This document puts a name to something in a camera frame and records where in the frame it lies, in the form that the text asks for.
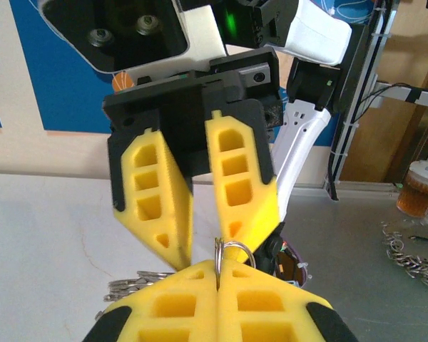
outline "table surface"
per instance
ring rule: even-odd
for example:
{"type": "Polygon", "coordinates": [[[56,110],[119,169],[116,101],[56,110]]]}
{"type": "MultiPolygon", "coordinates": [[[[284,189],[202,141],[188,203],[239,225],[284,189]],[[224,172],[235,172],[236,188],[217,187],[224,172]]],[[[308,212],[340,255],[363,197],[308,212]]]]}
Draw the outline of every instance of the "table surface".
{"type": "MultiPolygon", "coordinates": [[[[210,259],[213,190],[195,186],[193,261],[210,259]]],[[[360,341],[428,341],[428,288],[385,254],[382,225],[405,219],[387,197],[292,196],[284,235],[360,341]]],[[[107,283],[170,271],[112,215],[107,180],[0,175],[0,341],[80,341],[107,283]]]]}

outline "yellow foam finger pad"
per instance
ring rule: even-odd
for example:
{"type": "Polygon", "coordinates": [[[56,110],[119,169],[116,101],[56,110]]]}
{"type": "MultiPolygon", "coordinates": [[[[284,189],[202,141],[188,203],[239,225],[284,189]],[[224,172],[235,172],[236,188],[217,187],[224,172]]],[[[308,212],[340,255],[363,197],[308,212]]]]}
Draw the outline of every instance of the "yellow foam finger pad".
{"type": "MultiPolygon", "coordinates": [[[[255,251],[279,224],[276,177],[263,184],[251,127],[219,111],[205,125],[222,237],[255,251]]],[[[225,255],[247,259],[237,248],[225,255]]]]}
{"type": "Polygon", "coordinates": [[[189,266],[193,196],[162,132],[136,137],[121,169],[126,208],[116,218],[175,269],[189,266]]]}
{"type": "Polygon", "coordinates": [[[85,342],[323,342],[308,303],[328,302],[224,260],[204,261],[110,305],[85,342]]]}

